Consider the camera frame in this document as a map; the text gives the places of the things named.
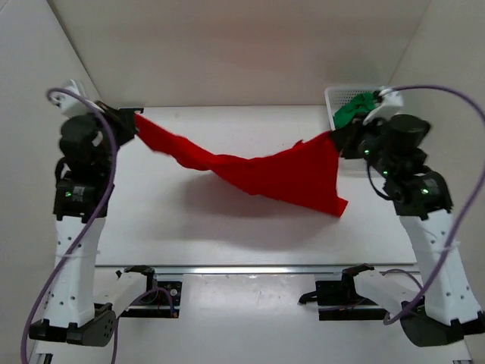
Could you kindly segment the red t shirt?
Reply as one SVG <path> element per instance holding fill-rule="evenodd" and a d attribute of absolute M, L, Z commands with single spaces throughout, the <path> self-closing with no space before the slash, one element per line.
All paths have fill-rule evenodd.
<path fill-rule="evenodd" d="M 135 115 L 138 137 L 154 152 L 173 157 L 184 168 L 211 171 L 249 195 L 261 195 L 341 217 L 348 201 L 337 192 L 339 152 L 330 132 L 298 141 L 274 155 L 243 158 L 213 154 L 184 136 Z"/>

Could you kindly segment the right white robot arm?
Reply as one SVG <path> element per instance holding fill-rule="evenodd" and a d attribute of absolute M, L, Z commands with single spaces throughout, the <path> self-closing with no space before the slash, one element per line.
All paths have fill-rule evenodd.
<path fill-rule="evenodd" d="M 411 242 L 423 281 L 409 290 L 368 265 L 343 271 L 340 296 L 362 298 L 386 310 L 384 323 L 399 322 L 417 347 L 438 347 L 484 332 L 484 311 L 474 297 L 455 242 L 449 188 L 426 164 L 420 144 L 429 122 L 411 115 L 368 123 L 355 120 L 330 132 L 344 158 L 361 158 L 383 179 L 377 195 L 393 204 Z"/>

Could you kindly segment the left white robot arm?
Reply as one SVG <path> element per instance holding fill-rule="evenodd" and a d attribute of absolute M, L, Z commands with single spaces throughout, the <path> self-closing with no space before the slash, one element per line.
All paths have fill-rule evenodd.
<path fill-rule="evenodd" d="M 134 113 L 96 101 L 85 110 L 63 107 L 55 167 L 53 215 L 57 230 L 55 267 L 23 329 L 22 340 L 104 346 L 111 335 L 96 335 L 115 318 L 112 303 L 95 303 L 95 256 L 114 189 L 117 152 L 137 132 Z"/>

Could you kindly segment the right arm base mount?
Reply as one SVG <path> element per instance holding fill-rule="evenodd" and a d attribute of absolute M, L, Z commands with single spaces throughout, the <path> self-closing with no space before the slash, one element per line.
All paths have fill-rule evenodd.
<path fill-rule="evenodd" d="M 315 282 L 313 291 L 300 296 L 298 304 L 317 303 L 321 322 L 382 321 L 386 311 L 356 293 L 354 278 L 365 271 L 374 272 L 374 267 L 354 265 L 343 269 L 338 278 L 320 279 Z"/>

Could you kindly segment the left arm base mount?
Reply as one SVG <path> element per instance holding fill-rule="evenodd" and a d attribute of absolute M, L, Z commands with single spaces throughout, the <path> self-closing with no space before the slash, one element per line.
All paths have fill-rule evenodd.
<path fill-rule="evenodd" d="M 155 269 L 147 265 L 132 265 L 123 271 L 116 271 L 118 278 L 122 278 L 128 273 L 144 275 L 147 278 L 147 288 L 146 293 L 125 309 L 120 315 L 121 317 L 145 319 L 179 318 L 182 281 L 159 281 L 156 278 Z"/>

